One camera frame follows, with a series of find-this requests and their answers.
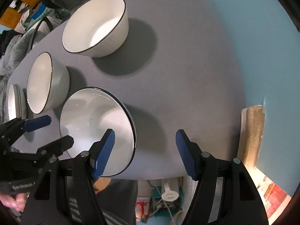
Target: wall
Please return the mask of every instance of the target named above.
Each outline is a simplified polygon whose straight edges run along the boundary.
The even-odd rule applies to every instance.
[[[10,28],[0,25],[0,34],[2,33],[2,31],[8,31],[8,30],[10,30]]]
[[[264,103],[257,166],[290,196],[300,181],[300,35],[277,0],[209,0],[241,65],[247,106]]]

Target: black strap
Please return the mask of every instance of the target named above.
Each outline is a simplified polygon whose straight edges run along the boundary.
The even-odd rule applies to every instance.
[[[45,21],[46,24],[48,25],[48,28],[49,28],[50,32],[51,32],[52,30],[54,30],[53,25],[52,25],[52,23],[50,22],[50,20],[49,20],[47,17],[42,18],[42,19],[39,21],[39,23],[37,24],[37,27],[36,27],[35,30],[34,30],[33,36],[31,37],[31,40],[30,40],[30,42],[29,42],[29,46],[28,46],[29,50],[28,50],[27,52],[29,52],[29,51],[32,50],[33,42],[34,42],[35,36],[36,36],[36,34],[37,34],[37,32],[38,32],[38,28],[40,27],[40,25],[41,25],[42,22],[44,22],[44,21]]]

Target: stack of plates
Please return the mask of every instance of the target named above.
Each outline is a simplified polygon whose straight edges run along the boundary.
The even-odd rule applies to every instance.
[[[17,84],[10,85],[7,103],[9,120],[20,117],[26,119],[26,99],[23,90],[21,90]]]

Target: table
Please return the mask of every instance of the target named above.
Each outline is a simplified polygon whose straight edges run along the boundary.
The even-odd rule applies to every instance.
[[[211,5],[205,0],[125,1],[129,34],[116,52],[104,58],[69,54],[61,42],[63,23],[24,58],[8,85],[17,83],[26,95],[30,68],[47,51],[69,70],[68,97],[86,86],[114,94],[128,107],[137,133],[134,159],[116,178],[186,175],[175,145],[178,129],[216,158],[235,157],[245,96],[239,63]],[[60,138],[61,110],[48,111],[51,125],[14,146],[35,153]],[[36,117],[29,107],[28,117]]]

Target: human hand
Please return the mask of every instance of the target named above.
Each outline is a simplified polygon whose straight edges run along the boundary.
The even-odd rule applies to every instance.
[[[23,212],[27,201],[27,195],[26,193],[19,193],[15,198],[13,198],[10,195],[5,195],[0,192],[0,201],[4,206],[14,208],[18,212]]]

